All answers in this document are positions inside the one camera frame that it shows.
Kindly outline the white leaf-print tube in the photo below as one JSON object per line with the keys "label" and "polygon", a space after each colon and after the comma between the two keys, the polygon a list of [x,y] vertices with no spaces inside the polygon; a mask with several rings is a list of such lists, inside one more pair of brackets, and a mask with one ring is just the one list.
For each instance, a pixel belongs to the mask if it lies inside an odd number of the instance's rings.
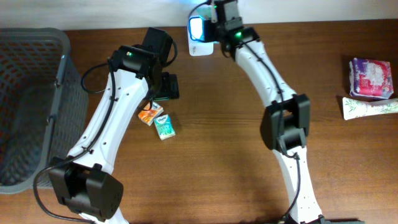
{"label": "white leaf-print tube", "polygon": [[397,98],[381,101],[360,101],[343,97],[343,118],[350,120],[365,116],[397,113]]}

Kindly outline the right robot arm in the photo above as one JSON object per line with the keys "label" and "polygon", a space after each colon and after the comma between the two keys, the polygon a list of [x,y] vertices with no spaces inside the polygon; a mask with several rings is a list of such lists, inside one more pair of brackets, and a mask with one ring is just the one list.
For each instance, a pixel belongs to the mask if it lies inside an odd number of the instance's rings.
{"label": "right robot arm", "polygon": [[246,27],[237,1],[205,1],[211,18],[202,23],[202,42],[219,42],[254,85],[264,114],[260,126],[266,148],[278,160],[289,198],[279,223],[329,223],[316,200],[307,162],[310,100],[281,77],[253,27]]}

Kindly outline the mint green wipes pouch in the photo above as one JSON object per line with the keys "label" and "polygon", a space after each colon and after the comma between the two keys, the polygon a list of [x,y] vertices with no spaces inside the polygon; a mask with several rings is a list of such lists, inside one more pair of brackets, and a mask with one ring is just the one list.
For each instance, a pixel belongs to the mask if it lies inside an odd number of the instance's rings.
{"label": "mint green wipes pouch", "polygon": [[195,13],[204,18],[204,20],[213,20],[215,18],[213,7],[209,5],[198,7]]}

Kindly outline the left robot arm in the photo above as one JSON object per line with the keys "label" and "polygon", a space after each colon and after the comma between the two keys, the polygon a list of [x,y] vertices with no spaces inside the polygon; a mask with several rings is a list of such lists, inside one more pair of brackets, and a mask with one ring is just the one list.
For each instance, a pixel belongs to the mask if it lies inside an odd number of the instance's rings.
{"label": "left robot arm", "polygon": [[109,71],[102,99],[66,158],[54,157],[46,169],[56,198],[80,223],[126,223],[120,209],[123,184],[113,177],[119,145],[143,100],[179,98],[177,77],[165,72],[169,53],[178,50],[164,30],[148,28],[141,44],[122,45],[103,64]]}

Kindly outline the red purple pad package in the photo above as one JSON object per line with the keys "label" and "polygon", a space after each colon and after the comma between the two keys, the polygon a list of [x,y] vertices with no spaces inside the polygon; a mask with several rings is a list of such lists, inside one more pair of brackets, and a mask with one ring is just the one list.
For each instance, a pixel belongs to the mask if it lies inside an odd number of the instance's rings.
{"label": "red purple pad package", "polygon": [[349,69],[351,96],[386,100],[394,93],[390,62],[354,58]]}

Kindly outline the teal Kleenex tissue pack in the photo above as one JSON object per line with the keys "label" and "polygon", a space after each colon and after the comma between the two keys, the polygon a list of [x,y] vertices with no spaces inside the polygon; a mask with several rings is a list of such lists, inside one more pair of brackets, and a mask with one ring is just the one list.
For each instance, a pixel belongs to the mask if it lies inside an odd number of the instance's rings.
{"label": "teal Kleenex tissue pack", "polygon": [[168,114],[157,117],[154,120],[155,128],[161,140],[175,136],[175,130],[172,126],[171,118]]}

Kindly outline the orange Kleenex tissue pack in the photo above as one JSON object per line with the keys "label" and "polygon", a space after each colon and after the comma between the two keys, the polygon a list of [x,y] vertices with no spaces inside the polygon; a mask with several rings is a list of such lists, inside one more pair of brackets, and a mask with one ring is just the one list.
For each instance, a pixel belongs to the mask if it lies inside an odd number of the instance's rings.
{"label": "orange Kleenex tissue pack", "polygon": [[160,116],[163,112],[164,108],[162,106],[156,102],[150,101],[137,116],[143,123],[150,126],[156,117]]}

